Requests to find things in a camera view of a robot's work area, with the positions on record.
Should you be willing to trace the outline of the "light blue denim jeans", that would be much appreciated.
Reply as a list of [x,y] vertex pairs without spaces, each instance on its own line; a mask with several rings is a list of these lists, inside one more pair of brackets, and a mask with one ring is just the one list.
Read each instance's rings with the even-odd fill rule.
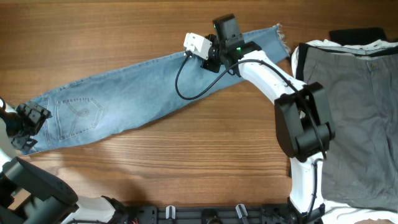
[[112,134],[139,128],[190,103],[205,88],[209,93],[242,81],[201,68],[201,60],[184,62],[177,52],[87,77],[33,98],[51,112],[27,151],[90,144]]

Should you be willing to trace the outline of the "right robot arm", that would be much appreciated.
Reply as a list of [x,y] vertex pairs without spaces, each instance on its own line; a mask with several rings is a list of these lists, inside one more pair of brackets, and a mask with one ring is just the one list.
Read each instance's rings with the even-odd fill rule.
[[222,65],[257,87],[274,105],[275,132],[290,159],[292,190],[287,223],[321,223],[326,206],[321,193],[322,165],[335,137],[326,91],[306,84],[279,68],[255,42],[246,42],[233,14],[213,20],[215,34],[205,37],[198,55],[203,68],[217,72]]

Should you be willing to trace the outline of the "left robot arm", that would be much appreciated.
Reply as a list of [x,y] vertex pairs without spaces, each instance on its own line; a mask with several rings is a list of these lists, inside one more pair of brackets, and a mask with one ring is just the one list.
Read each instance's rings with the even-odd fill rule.
[[36,144],[49,110],[1,102],[1,223],[120,223],[132,218],[114,198],[79,197],[62,179],[18,156]]

